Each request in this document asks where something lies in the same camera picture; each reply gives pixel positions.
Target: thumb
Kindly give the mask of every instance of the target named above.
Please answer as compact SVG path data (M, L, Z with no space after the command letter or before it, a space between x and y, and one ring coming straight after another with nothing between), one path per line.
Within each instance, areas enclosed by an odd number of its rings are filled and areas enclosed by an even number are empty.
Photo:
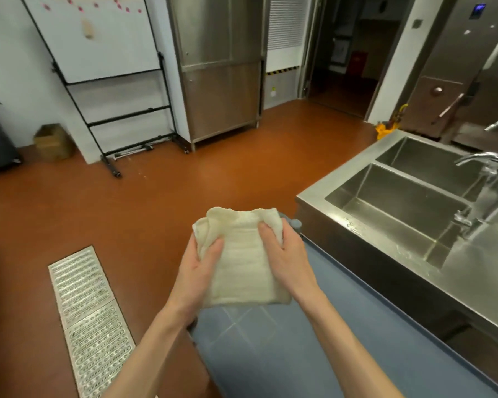
M258 224L258 233L260 234L260 238L264 243L264 248L266 249L268 258L276 257L277 255L282 253L282 248L277 241L277 236L275 236L275 233L266 224L266 222L260 222Z
M219 257L221 257L221 252L223 252L224 244L225 242L223 238L217 238L206 251L203 260L201 260L201 264L206 267L214 268L219 260Z

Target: cardboard box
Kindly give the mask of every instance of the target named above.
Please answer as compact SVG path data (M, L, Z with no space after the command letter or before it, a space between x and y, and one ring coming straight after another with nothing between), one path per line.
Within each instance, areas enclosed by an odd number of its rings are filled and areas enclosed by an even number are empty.
M39 154L45 161L69 158L74 153L74 143L60 124L45 124L33 137Z

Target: whiteboard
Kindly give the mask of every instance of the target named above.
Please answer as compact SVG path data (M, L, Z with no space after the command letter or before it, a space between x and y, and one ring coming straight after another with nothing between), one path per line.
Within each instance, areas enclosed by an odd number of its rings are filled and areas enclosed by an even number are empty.
M160 68L144 0L24 1L69 84Z

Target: forearm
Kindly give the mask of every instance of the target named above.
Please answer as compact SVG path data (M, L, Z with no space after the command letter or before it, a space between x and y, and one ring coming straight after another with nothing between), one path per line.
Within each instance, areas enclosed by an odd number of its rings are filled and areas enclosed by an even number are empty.
M321 290L301 299L299 304L346 398L402 397Z
M166 359L183 328L184 322L169 308L163 308L103 398L155 397Z

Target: black metal frame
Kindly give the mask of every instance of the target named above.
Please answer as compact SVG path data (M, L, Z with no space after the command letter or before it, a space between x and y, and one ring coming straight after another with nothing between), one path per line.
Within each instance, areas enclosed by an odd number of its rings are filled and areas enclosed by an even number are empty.
M53 67L53 72L55 72L58 75L61 83L63 84L63 86L66 89L66 93L68 94L68 96L70 97L70 99L72 99L72 102L73 102L74 106L76 107L77 112L79 113L79 115L81 116L81 119L85 123L85 126L86 126L87 130L89 131L90 135L92 136L92 139L96 143L96 146L98 147L98 149L99 149L99 151L101 153L101 156L100 156L101 161L107 166L107 168L111 171L111 173L113 174L114 177L120 178L121 177L121 173L109 161L109 157L111 155L115 155L117 153L124 152L126 150L132 150L133 148L142 147L146 151L151 151L152 147L149 144L154 143L154 142L158 142L158 141L161 141L161 140L170 139L173 142L175 142L183 150L184 153L186 153L186 154L189 153L189 150L186 147L186 145L184 145L184 143L178 138L179 134L177 132L177 127L176 127L176 124L175 124L175 117L173 116L172 99L170 97L170 91L168 89L168 82L166 81L166 73L165 73L165 69L164 69L164 57L163 57L162 53L157 52L158 56L159 56L159 68L154 68L154 69L146 70L146 71L140 71L140 72L136 72L136 73L114 75L114 76L110 76L110 77L95 78L95 79L88 79L88 80L79 81L79 82L68 83L66 81L66 79L65 79L62 71L60 70L59 65L57 64L57 61L56 61L55 57L53 56L53 53L51 52L50 47L48 47L48 44L46 43L46 40L44 39L44 36L42 35L42 33L41 33L40 29L39 29L39 26L37 25L37 22L35 21L35 19L33 19L33 16L32 16L32 14L30 12L30 9L27 7L27 5L26 5L26 3L25 3L24 0L21 0L21 1L22 1L22 4L24 5L24 7L26 8L26 11L29 14L31 20L33 21L33 24L35 25L35 28L37 29L37 32L39 33L39 36L41 37L42 41L44 42L48 53L50 53L50 56L52 58L52 63L51 64L52 64L52 67ZM147 20L148 20L149 25L150 25L151 34L153 36L153 42L156 44L156 42L155 42L155 35L153 33L153 27L151 25L151 18L150 18L150 15L149 15L149 11L147 10L146 0L144 0L144 5L146 7ZM98 120L98 121L93 121L93 122L87 122L85 120L85 117L84 117L83 113L81 112L80 107L77 105L77 103L76 103L76 101L75 101L72 93L70 92L70 89L68 88L69 86L79 85L79 84L85 84L85 83L90 83L90 82L96 82L96 81L101 81L101 80L104 80L104 79L122 78L122 77L127 77L127 76L130 76L130 75L139 75L139 74L143 74L143 73L153 73L153 72L157 72L157 71L161 71L162 72L162 80L164 82L164 88L166 89L166 95L168 97L168 104L166 104L164 106L155 107L155 108L151 108L150 107L150 108L147 108L147 109L144 109L144 110L139 110L139 111L136 111L136 112L133 112L133 113L123 114L121 116L109 117L109 118L106 118L106 119L103 119L103 120ZM164 135L159 135L157 137L150 138L148 140L143 140L143 141L140 141L140 142L137 142L137 143L134 143L134 144L126 145L126 146L123 146L123 147L120 147L120 148L116 148L116 149L111 150L111 151L107 151L107 152L103 151L103 149L101 148L98 140L96 139L96 136L94 135L94 133L92 132L92 129L91 129L91 127L100 126L100 125L111 123L111 122L114 122L114 121L124 120L124 119L128 119L128 118L131 118L131 117L137 117L137 116L141 116L143 114L153 113L153 112L160 111L160 110L165 110L165 109L169 109L170 110L170 115L172 117L173 131L171 133L164 134Z

